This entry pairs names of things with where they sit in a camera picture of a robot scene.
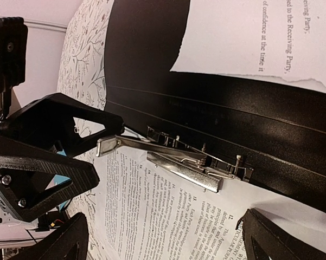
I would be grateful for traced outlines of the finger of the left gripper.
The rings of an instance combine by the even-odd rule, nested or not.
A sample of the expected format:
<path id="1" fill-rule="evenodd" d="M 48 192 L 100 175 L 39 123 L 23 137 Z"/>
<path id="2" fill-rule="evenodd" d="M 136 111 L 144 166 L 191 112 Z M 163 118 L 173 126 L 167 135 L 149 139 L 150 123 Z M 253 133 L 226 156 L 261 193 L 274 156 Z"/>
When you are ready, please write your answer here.
<path id="1" fill-rule="evenodd" d="M 103 130 L 82 138 L 75 119 L 98 123 Z M 96 147 L 100 138 L 124 133 L 121 116 L 54 93 L 16 111 L 0 123 L 0 135 L 44 150 L 57 146 L 74 158 Z"/>
<path id="2" fill-rule="evenodd" d="M 47 188 L 55 175 L 66 182 Z M 100 182 L 94 166 L 0 136 L 0 208 L 32 222 Z"/>

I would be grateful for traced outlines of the printed paper sheet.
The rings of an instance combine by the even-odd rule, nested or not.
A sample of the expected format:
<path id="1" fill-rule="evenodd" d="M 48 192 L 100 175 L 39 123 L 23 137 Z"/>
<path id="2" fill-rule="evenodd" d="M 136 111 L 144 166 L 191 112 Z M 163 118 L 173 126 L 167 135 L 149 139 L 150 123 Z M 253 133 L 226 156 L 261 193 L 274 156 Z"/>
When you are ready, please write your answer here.
<path id="1" fill-rule="evenodd" d="M 326 1 L 191 1 L 171 70 L 326 93 Z"/>
<path id="2" fill-rule="evenodd" d="M 219 192 L 194 184 L 125 140 L 99 141 L 96 233 L 105 259 L 245 259 L 239 223 L 256 208 L 326 253 L 326 214 L 239 180 Z"/>

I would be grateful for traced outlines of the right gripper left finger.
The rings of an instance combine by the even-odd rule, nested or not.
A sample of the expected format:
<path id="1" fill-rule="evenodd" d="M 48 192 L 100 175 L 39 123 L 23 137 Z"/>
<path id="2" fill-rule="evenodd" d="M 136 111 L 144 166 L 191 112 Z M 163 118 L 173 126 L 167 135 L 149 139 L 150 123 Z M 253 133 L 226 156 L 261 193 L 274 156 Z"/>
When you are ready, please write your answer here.
<path id="1" fill-rule="evenodd" d="M 86 259 L 88 222 L 79 212 L 35 245 L 13 249 L 5 259 Z"/>

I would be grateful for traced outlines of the black clip folder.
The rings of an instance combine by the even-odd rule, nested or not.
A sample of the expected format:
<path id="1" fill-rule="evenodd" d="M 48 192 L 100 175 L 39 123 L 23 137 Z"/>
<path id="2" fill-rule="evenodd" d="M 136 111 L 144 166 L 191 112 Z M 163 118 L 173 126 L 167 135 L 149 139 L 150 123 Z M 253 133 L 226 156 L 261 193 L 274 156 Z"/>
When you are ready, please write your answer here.
<path id="1" fill-rule="evenodd" d="M 188 1 L 115 1 L 105 42 L 105 109 L 128 128 L 179 136 L 250 184 L 326 213 L 326 94 L 229 76 L 172 72 Z"/>

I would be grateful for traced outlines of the blue folder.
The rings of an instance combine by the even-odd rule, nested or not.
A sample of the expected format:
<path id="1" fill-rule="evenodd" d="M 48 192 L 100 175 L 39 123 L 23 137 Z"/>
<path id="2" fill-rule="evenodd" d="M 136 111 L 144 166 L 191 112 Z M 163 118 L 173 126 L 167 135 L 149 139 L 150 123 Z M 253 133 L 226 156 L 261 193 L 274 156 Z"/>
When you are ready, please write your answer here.
<path id="1" fill-rule="evenodd" d="M 51 148 L 51 151 L 54 152 L 54 153 L 57 153 L 57 154 L 59 154 L 59 155 L 66 156 L 66 153 L 65 153 L 64 149 L 63 149 L 63 148 L 57 148 L 56 145 L 54 145 L 54 146 Z M 64 182 L 66 182 L 67 180 L 69 180 L 68 177 L 61 176 L 61 175 L 57 175 L 57 174 L 56 174 L 56 175 L 52 178 L 52 180 L 50 181 L 50 183 L 48 184 L 47 188 L 49 189 L 49 188 L 52 188 L 52 187 L 54 187 L 54 186 L 60 185 L 60 184 L 62 184 L 62 183 L 64 183 Z M 65 210 L 68 208 L 68 206 L 69 206 L 69 204 L 70 204 L 71 201 L 72 201 L 71 199 L 64 201 L 63 203 L 59 204 L 59 205 L 56 207 L 56 209 L 57 209 L 59 212 L 65 211 Z"/>

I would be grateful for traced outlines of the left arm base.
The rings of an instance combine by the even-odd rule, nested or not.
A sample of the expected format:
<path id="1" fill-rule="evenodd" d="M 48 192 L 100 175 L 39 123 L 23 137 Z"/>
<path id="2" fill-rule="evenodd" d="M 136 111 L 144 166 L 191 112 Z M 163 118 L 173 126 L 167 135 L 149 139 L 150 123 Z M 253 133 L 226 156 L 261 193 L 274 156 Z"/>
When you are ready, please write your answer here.
<path id="1" fill-rule="evenodd" d="M 66 211 L 49 211 L 45 213 L 43 216 L 38 217 L 36 232 L 46 232 L 50 230 L 54 230 L 61 225 L 63 225 L 66 221 L 69 220 L 69 216 Z"/>

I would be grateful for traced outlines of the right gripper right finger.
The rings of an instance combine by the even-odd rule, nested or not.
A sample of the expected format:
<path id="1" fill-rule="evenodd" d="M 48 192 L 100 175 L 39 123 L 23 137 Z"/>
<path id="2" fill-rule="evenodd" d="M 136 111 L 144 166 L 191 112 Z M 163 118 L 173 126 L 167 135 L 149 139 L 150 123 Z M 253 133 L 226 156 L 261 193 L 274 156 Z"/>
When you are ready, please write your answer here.
<path id="1" fill-rule="evenodd" d="M 326 253 L 290 235 L 257 209 L 238 220 L 247 259 L 326 259 Z"/>

